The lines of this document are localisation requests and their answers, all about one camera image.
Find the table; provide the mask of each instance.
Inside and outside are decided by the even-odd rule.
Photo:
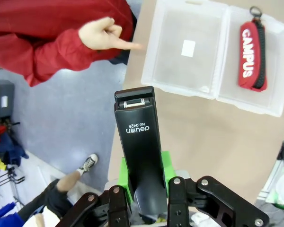
[[[284,22],[284,0],[219,0],[250,8]],[[147,47],[156,1],[144,0],[134,41]],[[132,51],[124,89],[141,87],[145,51]],[[251,203],[257,198],[276,161],[284,138],[280,118],[240,110],[200,97],[155,90],[162,150],[169,150],[175,169],[185,169],[193,180],[211,175]],[[108,179],[118,178],[123,157],[117,129]]]

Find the gray floor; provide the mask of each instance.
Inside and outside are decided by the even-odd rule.
[[[284,211],[274,207],[270,203],[257,200],[256,207],[260,208],[270,218],[269,227],[284,227]]]
[[[135,15],[142,0],[128,0]],[[87,70],[61,70],[49,81],[30,88],[22,76],[0,70],[0,79],[15,83],[13,120],[23,147],[69,173],[91,153],[99,163],[82,181],[102,190],[115,131],[114,92],[122,89],[124,65],[99,61]]]

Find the transparent plastic box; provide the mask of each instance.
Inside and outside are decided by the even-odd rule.
[[[284,107],[284,24],[263,15],[266,38],[267,89],[255,92],[239,87],[240,26],[252,19],[249,10],[230,6],[229,33],[226,41],[224,70],[217,100],[240,109],[279,117]]]
[[[141,82],[171,93],[214,99],[228,5],[194,3],[157,1]]]
[[[279,117],[284,108],[284,23],[263,14],[267,89],[238,85],[240,26],[249,9],[207,0],[157,0],[141,83]]]

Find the hand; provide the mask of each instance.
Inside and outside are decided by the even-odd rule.
[[[141,49],[140,44],[126,42],[120,39],[122,28],[115,25],[115,20],[109,17],[91,21],[79,29],[79,37],[84,45],[92,50],[107,50],[111,48],[131,50]]]

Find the black pants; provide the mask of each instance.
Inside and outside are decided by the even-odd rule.
[[[136,30],[136,26],[137,26],[137,18],[135,17],[133,12],[132,12],[132,17],[133,17],[133,35],[134,35],[134,31]],[[133,35],[130,38],[129,42],[133,41]],[[127,65],[129,53],[130,53],[130,50],[122,50],[118,56],[114,57],[113,59],[110,59],[109,62],[112,63],[113,65],[117,65],[120,63]]]
[[[24,222],[40,207],[46,206],[51,212],[57,215],[58,218],[63,218],[71,209],[72,204],[67,199],[67,193],[59,192],[57,189],[58,181],[59,179],[51,182],[40,195],[18,212],[18,215]]]

